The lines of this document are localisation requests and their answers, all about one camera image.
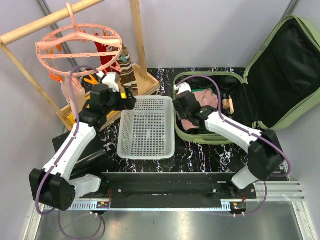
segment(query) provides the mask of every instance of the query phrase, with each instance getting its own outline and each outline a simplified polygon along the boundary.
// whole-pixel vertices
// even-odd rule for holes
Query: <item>black marble tabletop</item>
[[[156,95],[173,97],[173,81],[183,72],[234,72],[243,76],[245,68],[149,68],[159,82]],[[204,145],[185,142],[175,135],[175,153],[169,159],[130,160],[117,155],[120,120],[100,132],[110,159],[117,162],[110,172],[237,172],[248,162],[247,154],[235,144]]]

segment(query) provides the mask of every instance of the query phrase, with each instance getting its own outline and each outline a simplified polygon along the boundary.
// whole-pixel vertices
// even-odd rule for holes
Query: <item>white plastic basket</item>
[[[121,113],[117,153],[123,159],[168,159],[175,152],[172,98],[136,96],[134,110]]]

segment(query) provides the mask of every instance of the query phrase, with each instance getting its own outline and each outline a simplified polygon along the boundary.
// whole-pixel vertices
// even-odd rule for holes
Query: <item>pink circular hanger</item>
[[[72,26],[66,26],[61,27],[59,29],[56,29],[46,36],[44,36],[41,41],[36,42],[36,55],[38,57],[38,60],[40,63],[51,73],[60,75],[60,76],[69,76],[70,72],[63,72],[58,69],[55,69],[52,66],[49,66],[47,63],[47,59],[55,60],[55,59],[67,59],[67,58],[90,58],[90,57],[103,57],[103,56],[112,56],[112,59],[100,66],[96,69],[98,71],[103,71],[104,69],[112,66],[114,63],[116,63],[116,67],[118,67],[117,60],[121,57],[122,51],[123,51],[123,44],[122,39],[120,35],[115,32],[113,29],[98,25],[98,24],[77,24],[75,20],[74,13],[72,12],[72,8],[69,3],[66,4],[71,21]],[[61,38],[57,38],[57,34],[63,33],[68,30],[74,30],[74,32],[69,34],[62,34],[64,35]],[[85,31],[85,29],[91,29],[92,34],[89,34],[89,31]],[[97,30],[100,30],[102,33],[109,32],[110,35],[105,36],[102,34],[102,36],[96,35]],[[93,52],[93,53],[71,53],[71,54],[65,54],[65,53],[59,53],[59,54],[46,54],[46,51],[50,53],[50,50],[52,48],[58,48],[61,46],[62,43],[68,42],[68,41],[77,41],[81,44],[82,42],[97,42],[103,45],[111,46],[113,47],[113,51],[106,51],[106,52]],[[76,72],[73,74],[74,77],[82,77],[87,76],[96,73],[94,70],[86,71],[86,72]]]

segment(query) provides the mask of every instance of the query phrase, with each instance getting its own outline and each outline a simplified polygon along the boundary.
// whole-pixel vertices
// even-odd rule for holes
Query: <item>green suitcase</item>
[[[174,84],[192,75],[209,76],[222,93],[231,95],[235,121],[253,128],[258,124],[264,130],[282,130],[320,102],[320,33],[309,21],[290,15],[274,28],[243,78],[233,72],[185,72],[176,76]],[[211,88],[216,93],[204,78],[195,77],[187,83],[192,90]],[[205,129],[185,132],[177,117],[175,130],[181,139],[195,144],[232,143]]]

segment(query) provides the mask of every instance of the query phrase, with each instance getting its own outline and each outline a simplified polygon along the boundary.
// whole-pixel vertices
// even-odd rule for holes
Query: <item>small bottle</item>
[[[222,108],[224,110],[228,110],[230,108],[229,99],[225,93],[222,95]]]
[[[235,108],[234,108],[234,101],[231,98],[231,95],[229,95],[229,105],[230,105],[230,114],[234,114],[235,113]]]

